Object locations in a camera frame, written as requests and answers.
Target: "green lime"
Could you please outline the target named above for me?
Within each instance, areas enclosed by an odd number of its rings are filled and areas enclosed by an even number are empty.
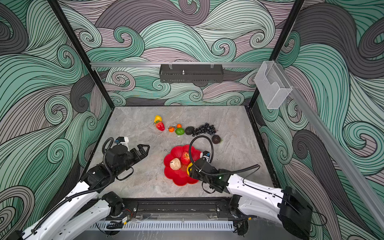
[[[177,135],[183,135],[184,134],[184,129],[182,127],[179,127],[175,130],[175,133]]]

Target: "aluminum rail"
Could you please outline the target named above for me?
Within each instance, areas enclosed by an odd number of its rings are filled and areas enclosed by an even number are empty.
[[[223,68],[260,68],[263,62],[144,62],[144,61],[96,61],[90,62],[92,68],[159,68],[162,64],[221,64]]]

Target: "marble table surface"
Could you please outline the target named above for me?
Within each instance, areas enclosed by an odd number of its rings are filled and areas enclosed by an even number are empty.
[[[163,118],[165,131],[161,132],[153,125],[155,115]],[[129,148],[137,148],[138,144],[148,144],[151,148],[149,155],[133,166],[132,176],[124,181],[115,180],[99,196],[110,191],[126,198],[230,196],[230,194],[218,192],[208,194],[203,191],[200,182],[179,187],[164,175],[164,157],[173,147],[187,145],[193,139],[192,135],[186,134],[177,137],[174,132],[167,130],[168,126],[180,123],[183,128],[198,127],[205,122],[214,124],[218,129],[217,134],[223,139],[222,143],[214,144],[212,161],[214,167],[238,170],[259,164],[260,169],[247,179],[273,187],[244,106],[117,107],[108,122],[89,168],[102,161],[102,144],[109,137],[115,139],[119,136],[128,137]],[[210,145],[206,139],[196,140],[193,146],[200,151],[210,151]],[[249,173],[251,171],[239,175],[245,177]],[[207,184],[204,188],[211,190]]]

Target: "yellow bell pepper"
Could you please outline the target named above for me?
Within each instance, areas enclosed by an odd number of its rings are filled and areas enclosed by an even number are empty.
[[[159,115],[156,115],[155,121],[153,121],[153,122],[161,122],[161,121],[162,121],[161,117]]]

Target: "grapes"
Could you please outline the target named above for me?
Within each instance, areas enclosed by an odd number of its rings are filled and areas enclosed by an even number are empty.
[[[192,137],[197,136],[199,134],[209,134],[213,135],[216,133],[216,129],[214,125],[210,125],[209,123],[205,123],[204,125],[201,125],[200,127],[197,127],[192,132]]]

